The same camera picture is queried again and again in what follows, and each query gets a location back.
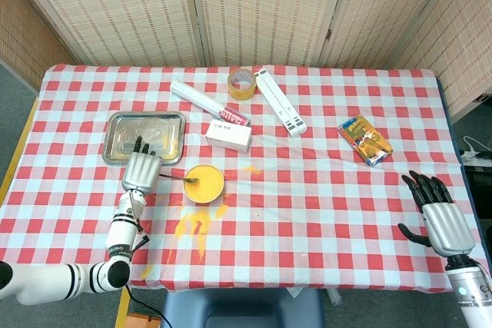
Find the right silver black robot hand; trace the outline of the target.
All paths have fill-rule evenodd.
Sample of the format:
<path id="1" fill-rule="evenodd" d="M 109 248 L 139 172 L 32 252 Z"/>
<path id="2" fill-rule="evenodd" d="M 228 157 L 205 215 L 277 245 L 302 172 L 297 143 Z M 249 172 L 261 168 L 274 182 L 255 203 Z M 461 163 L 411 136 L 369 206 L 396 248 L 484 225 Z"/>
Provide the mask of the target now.
<path id="1" fill-rule="evenodd" d="M 441 257 L 467 260 L 475 241 L 462 210 L 452 200 L 444 182 L 415 171 L 401 178 L 411 191 L 427 231 L 425 236 L 417 235 L 399 223 L 397 226 L 404 237 L 432 248 Z"/>

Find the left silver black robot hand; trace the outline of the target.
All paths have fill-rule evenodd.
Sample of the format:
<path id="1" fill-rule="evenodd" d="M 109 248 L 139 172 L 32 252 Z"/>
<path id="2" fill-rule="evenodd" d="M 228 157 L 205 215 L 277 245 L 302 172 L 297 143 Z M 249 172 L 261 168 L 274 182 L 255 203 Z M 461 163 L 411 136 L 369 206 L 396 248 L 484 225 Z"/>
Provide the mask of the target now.
<path id="1" fill-rule="evenodd" d="M 138 136 L 122 180 L 125 191 L 139 191 L 147 196 L 155 190 L 162 159 L 154 151 L 148 151 L 149 144 L 142 144 L 142 136 Z"/>

